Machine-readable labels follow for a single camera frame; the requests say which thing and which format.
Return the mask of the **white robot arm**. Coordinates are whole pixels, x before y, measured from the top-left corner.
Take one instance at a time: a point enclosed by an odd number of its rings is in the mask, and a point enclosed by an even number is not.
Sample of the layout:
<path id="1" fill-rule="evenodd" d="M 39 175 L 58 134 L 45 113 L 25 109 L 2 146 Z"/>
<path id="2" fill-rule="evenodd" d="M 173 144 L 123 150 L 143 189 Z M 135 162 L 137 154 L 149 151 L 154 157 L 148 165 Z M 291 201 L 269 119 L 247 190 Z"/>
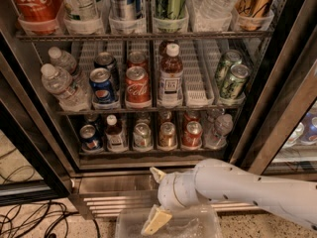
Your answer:
<path id="1" fill-rule="evenodd" d="M 155 167 L 159 204 L 152 207 L 141 233 L 157 233 L 177 211 L 213 200 L 255 205 L 298 225 L 317 228 L 317 183 L 264 177 L 229 163 L 206 159 L 184 173 L 165 173 Z"/>

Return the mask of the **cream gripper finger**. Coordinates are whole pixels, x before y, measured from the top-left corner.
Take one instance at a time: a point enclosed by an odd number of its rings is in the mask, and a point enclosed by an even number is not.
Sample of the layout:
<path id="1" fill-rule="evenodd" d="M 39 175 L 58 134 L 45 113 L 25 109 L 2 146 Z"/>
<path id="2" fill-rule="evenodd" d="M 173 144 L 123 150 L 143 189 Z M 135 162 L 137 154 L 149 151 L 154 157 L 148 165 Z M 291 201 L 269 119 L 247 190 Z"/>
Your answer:
<path id="1" fill-rule="evenodd" d="M 151 208 L 147 221 L 145 222 L 141 234 L 150 236 L 156 234 L 172 218 L 172 214 L 161 206 L 154 205 Z"/>
<path id="2" fill-rule="evenodd" d="M 163 180 L 163 178 L 166 176 L 165 172 L 163 172 L 155 167 L 150 167 L 150 172 L 152 173 L 152 175 L 157 183 L 160 183 Z"/>

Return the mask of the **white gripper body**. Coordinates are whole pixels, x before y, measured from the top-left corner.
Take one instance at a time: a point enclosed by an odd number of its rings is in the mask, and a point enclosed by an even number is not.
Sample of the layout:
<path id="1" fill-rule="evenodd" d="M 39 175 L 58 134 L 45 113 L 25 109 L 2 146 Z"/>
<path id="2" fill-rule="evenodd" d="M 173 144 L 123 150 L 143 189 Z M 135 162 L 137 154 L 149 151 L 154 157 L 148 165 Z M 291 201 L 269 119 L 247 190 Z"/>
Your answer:
<path id="1" fill-rule="evenodd" d="M 198 203 L 192 171 L 165 175 L 158 186 L 158 201 L 164 209 L 181 210 Z"/>

